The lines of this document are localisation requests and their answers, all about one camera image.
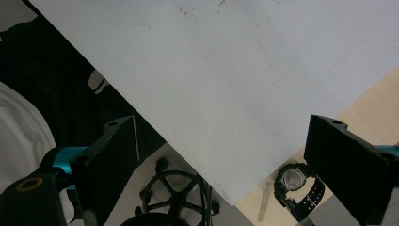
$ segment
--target white fabric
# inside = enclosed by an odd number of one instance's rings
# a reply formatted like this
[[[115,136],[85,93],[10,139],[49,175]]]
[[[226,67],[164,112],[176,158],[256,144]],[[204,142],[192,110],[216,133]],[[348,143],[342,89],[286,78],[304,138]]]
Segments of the white fabric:
[[[0,82],[0,193],[40,165],[56,146],[39,111],[23,96]],[[60,195],[64,216],[73,218],[73,206],[66,192]]]

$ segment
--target black fabric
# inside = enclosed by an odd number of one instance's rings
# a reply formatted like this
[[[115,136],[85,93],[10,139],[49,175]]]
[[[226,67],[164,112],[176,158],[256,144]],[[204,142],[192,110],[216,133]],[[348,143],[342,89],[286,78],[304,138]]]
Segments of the black fabric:
[[[106,123],[129,115],[136,117],[146,152],[165,143],[115,89],[91,90],[93,67],[42,17],[0,32],[0,38],[0,81],[39,110],[57,146],[90,146]]]

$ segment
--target black cable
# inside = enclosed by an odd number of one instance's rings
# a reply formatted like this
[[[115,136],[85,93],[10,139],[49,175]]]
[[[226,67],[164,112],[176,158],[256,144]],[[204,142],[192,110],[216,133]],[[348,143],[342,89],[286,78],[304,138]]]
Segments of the black cable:
[[[96,92],[98,89],[100,89],[100,87],[103,85],[103,83],[105,82],[105,78],[103,78],[103,80],[101,81],[101,83],[96,87],[96,89],[94,89],[93,91]]]

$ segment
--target light wood tabletop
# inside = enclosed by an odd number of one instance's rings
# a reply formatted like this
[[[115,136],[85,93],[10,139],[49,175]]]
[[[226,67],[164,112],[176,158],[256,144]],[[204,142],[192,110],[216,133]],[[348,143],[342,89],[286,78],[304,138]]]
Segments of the light wood tabletop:
[[[348,124],[348,130],[373,145],[392,145],[399,141],[399,67],[367,90],[337,119]],[[299,150],[287,162],[304,162]],[[273,173],[245,196],[237,208],[256,226],[296,225],[297,222],[273,195]],[[271,195],[267,201],[265,191]],[[327,190],[322,202],[332,195]]]

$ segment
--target wooden surface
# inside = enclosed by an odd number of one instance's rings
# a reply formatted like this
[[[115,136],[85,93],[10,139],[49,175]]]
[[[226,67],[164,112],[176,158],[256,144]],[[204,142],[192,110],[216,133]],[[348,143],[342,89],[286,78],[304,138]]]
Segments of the wooden surface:
[[[365,92],[337,118],[348,124],[348,130],[374,145],[392,145],[399,141],[399,68],[387,74],[376,85]],[[303,150],[293,158],[303,160]],[[244,199],[236,204],[238,209],[254,224],[259,226],[296,225],[291,214],[274,198],[267,210],[261,211],[265,184],[273,181],[275,174],[260,183]],[[323,200],[328,198],[328,190]]]
[[[396,66],[396,0],[31,0],[229,203]]]

